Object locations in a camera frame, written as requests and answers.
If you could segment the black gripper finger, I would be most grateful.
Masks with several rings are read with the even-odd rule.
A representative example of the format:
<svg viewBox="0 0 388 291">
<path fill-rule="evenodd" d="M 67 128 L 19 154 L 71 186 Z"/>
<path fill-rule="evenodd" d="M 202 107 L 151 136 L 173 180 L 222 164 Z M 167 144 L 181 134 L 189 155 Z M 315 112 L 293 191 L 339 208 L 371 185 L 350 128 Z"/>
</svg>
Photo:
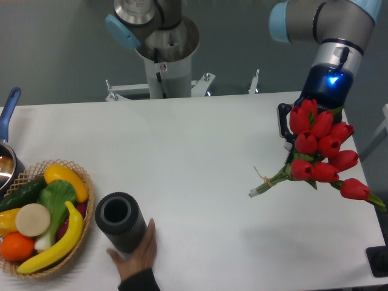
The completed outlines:
<svg viewBox="0 0 388 291">
<path fill-rule="evenodd" d="M 279 135 L 280 137 L 284 138 L 284 148 L 288 151 L 288 155 L 285 161 L 286 164 L 289 164 L 292 161 L 296 140 L 296 135 L 289 129 L 289 124 L 287 121 L 287 117 L 292 109 L 292 105 L 286 103 L 280 103 L 277 107 Z"/>
</svg>

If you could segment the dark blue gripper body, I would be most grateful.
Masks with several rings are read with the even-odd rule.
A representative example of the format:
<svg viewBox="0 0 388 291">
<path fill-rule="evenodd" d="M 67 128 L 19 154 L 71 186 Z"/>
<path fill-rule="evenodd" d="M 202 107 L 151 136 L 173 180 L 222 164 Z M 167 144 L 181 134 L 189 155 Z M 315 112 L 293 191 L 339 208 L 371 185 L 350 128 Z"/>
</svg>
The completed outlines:
<svg viewBox="0 0 388 291">
<path fill-rule="evenodd" d="M 315 99 L 318 113 L 344 105 L 353 84 L 349 72 L 336 71 L 326 65 L 315 65 L 310 69 L 299 98 L 294 102 L 300 106 L 305 99 Z"/>
</svg>

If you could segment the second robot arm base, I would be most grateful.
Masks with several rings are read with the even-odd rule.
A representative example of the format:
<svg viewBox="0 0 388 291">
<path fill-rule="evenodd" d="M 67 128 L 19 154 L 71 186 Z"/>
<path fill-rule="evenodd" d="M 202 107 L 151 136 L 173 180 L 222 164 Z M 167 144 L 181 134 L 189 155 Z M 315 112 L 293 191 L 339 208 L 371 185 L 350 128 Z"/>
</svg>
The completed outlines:
<svg viewBox="0 0 388 291">
<path fill-rule="evenodd" d="M 127 49 L 137 49 L 157 30 L 171 30 L 182 20 L 181 1 L 115 1 L 105 19 L 113 39 Z"/>
</svg>

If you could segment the dark sleeve forearm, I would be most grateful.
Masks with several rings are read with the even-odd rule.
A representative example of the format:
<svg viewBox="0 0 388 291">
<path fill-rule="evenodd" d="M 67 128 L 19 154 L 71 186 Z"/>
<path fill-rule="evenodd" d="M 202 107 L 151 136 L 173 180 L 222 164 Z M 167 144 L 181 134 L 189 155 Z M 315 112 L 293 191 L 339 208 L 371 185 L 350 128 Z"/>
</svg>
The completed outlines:
<svg viewBox="0 0 388 291">
<path fill-rule="evenodd" d="M 123 280 L 118 286 L 119 291 L 160 291 L 159 285 L 151 268 L 138 272 Z"/>
</svg>

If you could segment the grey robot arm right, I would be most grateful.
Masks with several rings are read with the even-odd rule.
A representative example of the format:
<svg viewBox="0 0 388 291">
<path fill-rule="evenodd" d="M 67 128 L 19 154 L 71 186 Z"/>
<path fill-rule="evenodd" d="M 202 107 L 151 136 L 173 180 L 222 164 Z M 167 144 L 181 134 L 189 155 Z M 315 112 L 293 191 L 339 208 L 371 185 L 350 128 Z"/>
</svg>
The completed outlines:
<svg viewBox="0 0 388 291">
<path fill-rule="evenodd" d="M 345 104 L 381 6 L 381 1 L 286 1 L 274 6 L 269 16 L 274 40 L 319 45 L 295 105 L 314 99 L 321 113 Z"/>
</svg>

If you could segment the person's hand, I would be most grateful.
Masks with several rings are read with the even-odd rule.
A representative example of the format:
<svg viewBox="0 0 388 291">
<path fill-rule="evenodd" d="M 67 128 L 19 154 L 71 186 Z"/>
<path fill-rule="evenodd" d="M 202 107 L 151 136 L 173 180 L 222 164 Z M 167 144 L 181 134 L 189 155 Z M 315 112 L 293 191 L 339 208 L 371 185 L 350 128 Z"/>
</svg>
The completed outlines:
<svg viewBox="0 0 388 291">
<path fill-rule="evenodd" d="M 145 270 L 152 269 L 157 253 L 154 219 L 149 221 L 141 242 L 128 258 L 123 258 L 113 249 L 107 249 L 106 252 L 115 263 L 122 282 Z"/>
</svg>

